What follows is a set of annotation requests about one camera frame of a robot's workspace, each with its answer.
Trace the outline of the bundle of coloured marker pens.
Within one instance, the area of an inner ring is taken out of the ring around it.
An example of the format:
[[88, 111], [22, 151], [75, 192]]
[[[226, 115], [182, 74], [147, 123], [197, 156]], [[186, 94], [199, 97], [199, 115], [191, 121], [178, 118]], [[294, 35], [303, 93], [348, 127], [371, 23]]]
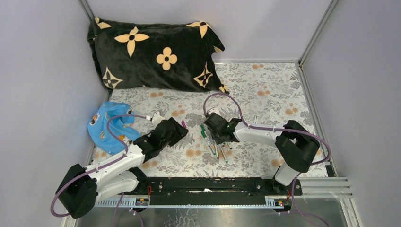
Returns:
[[228, 163], [228, 159], [224, 154], [222, 145], [218, 145], [215, 142], [215, 140], [208, 134], [203, 124], [201, 124], [200, 127], [201, 127], [201, 134], [203, 138], [207, 141], [212, 153], [216, 156], [218, 160], [222, 159], [225, 163]]

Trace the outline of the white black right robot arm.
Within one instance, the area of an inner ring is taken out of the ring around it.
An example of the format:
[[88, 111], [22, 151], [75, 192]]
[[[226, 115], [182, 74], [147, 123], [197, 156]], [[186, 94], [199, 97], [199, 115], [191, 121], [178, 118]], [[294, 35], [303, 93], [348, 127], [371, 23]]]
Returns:
[[289, 120], [284, 127], [247, 125], [242, 119], [227, 121], [217, 113], [208, 113], [204, 124], [218, 144], [224, 142], [253, 142], [275, 147], [284, 159], [271, 182], [274, 193], [283, 195], [293, 179], [308, 172], [320, 143], [297, 121]]

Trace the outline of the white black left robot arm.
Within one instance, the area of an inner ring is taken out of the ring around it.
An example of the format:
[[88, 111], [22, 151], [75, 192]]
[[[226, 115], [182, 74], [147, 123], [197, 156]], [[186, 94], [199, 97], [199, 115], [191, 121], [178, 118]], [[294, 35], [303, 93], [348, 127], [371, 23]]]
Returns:
[[123, 143], [123, 150], [107, 160], [82, 167], [73, 165], [64, 176], [51, 202], [51, 213], [60, 201], [73, 219], [86, 215], [96, 203], [117, 194], [151, 192], [148, 177], [139, 166], [159, 155], [166, 146], [173, 146], [188, 134], [188, 129], [174, 118], [156, 121], [150, 133]]

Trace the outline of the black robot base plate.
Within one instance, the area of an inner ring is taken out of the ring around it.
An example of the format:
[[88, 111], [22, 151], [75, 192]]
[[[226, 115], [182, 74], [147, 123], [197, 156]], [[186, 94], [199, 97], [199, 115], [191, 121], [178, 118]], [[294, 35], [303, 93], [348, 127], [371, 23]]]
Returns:
[[293, 192], [291, 189], [260, 177], [149, 177], [127, 195], [144, 197], [150, 199], [151, 205], [162, 206], [264, 206], [267, 198], [286, 200], [303, 194], [299, 180]]

